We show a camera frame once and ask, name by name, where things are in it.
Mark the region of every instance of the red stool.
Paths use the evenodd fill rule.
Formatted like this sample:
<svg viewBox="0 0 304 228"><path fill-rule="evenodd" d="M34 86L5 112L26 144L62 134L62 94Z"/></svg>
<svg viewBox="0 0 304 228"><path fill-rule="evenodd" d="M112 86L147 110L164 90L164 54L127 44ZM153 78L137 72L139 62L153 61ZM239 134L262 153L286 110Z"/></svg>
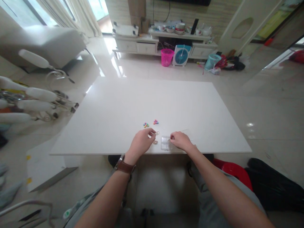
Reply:
<svg viewBox="0 0 304 228"><path fill-rule="evenodd" d="M248 173L241 166L232 162L221 161L216 158L213 159L213 164L219 169L223 170L225 173L238 178L244 185L253 191Z"/></svg>

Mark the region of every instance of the tv stand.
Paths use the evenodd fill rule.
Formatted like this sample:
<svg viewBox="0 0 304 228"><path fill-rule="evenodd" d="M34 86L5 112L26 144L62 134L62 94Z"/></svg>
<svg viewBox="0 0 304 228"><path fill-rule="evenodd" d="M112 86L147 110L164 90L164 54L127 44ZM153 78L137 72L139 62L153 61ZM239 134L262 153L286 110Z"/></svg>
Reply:
<svg viewBox="0 0 304 228"><path fill-rule="evenodd" d="M217 44L205 44L210 36L197 36L186 33L179 35L176 33L150 31L150 35L142 34L137 37L126 37L122 35L114 35L117 48L113 50L117 57L117 52L131 54L161 55L161 51L157 50L159 37L171 37L179 39L192 40L192 49L190 51L190 59L207 59L209 54L217 51Z"/></svg>

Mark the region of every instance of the small basket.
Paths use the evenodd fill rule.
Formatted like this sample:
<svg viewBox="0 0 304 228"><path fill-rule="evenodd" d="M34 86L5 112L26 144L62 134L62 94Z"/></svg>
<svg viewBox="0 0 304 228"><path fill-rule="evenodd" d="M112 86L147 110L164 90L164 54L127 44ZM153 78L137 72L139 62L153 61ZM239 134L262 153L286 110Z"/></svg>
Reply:
<svg viewBox="0 0 304 228"><path fill-rule="evenodd" d="M222 57L217 54L210 54L205 64L205 70L210 70L220 61Z"/></svg>
<svg viewBox="0 0 304 228"><path fill-rule="evenodd" d="M174 51L171 49L162 49L161 50L161 65L168 67L171 64Z"/></svg>

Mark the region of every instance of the television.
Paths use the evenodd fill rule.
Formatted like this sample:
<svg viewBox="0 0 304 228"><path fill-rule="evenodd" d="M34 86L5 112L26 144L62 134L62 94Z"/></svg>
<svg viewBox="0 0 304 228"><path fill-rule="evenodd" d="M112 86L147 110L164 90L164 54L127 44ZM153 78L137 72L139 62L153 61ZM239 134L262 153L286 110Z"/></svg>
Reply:
<svg viewBox="0 0 304 228"><path fill-rule="evenodd" d="M209 6L211 2L211 0L164 0L164 1L203 5L203 6Z"/></svg>

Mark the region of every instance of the forearm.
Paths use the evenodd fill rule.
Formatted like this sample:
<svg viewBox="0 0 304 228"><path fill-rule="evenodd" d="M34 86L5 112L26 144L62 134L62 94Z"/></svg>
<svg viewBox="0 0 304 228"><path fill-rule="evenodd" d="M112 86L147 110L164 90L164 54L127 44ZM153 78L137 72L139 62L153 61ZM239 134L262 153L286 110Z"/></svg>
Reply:
<svg viewBox="0 0 304 228"><path fill-rule="evenodd" d="M204 178L209 191L233 227L274 227L264 213L195 147L187 154Z"/></svg>
<svg viewBox="0 0 304 228"><path fill-rule="evenodd" d="M75 228L114 227L130 174L115 171Z"/></svg>

